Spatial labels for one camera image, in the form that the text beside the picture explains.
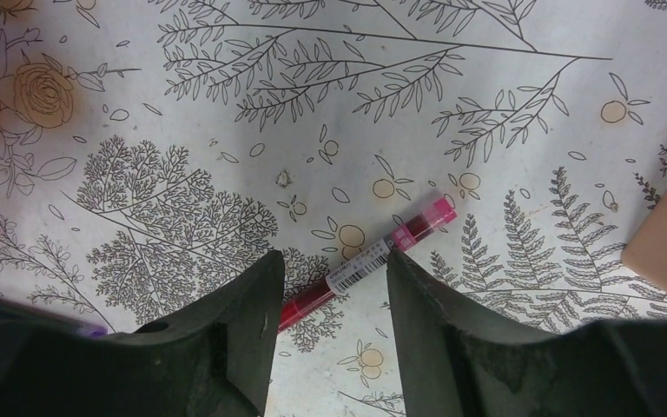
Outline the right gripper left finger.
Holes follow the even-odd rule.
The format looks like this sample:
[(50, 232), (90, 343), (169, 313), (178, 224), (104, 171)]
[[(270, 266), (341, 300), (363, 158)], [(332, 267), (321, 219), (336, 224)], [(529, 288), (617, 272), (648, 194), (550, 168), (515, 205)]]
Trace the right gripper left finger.
[(0, 321), (0, 416), (262, 416), (284, 280), (272, 250), (132, 333)]

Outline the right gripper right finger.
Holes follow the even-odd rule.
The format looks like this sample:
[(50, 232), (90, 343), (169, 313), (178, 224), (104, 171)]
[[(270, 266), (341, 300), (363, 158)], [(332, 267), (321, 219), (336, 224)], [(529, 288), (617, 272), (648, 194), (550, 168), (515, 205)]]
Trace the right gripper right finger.
[(552, 334), (478, 304), (400, 251), (386, 278), (410, 416), (667, 416), (667, 321)]

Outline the dark red gel pen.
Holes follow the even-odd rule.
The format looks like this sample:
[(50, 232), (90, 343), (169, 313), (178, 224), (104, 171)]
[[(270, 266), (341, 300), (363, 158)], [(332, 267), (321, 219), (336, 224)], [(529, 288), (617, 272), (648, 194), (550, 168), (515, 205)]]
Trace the dark red gel pen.
[(353, 259), (286, 301), (282, 306), (278, 331), (287, 330), (333, 298), (345, 295), (355, 284), (385, 266), (391, 252), (410, 250), (456, 218), (457, 213), (444, 197), (427, 205)]

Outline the purple gel pen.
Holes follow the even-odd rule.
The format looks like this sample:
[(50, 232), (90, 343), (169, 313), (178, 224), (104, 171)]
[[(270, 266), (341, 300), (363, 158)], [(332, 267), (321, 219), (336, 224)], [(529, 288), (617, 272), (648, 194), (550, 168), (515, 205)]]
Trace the purple gel pen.
[(102, 337), (109, 334), (106, 327), (98, 324), (28, 308), (25, 305), (2, 301), (0, 299), (0, 322), (7, 321), (25, 321), (49, 325), (86, 337)]

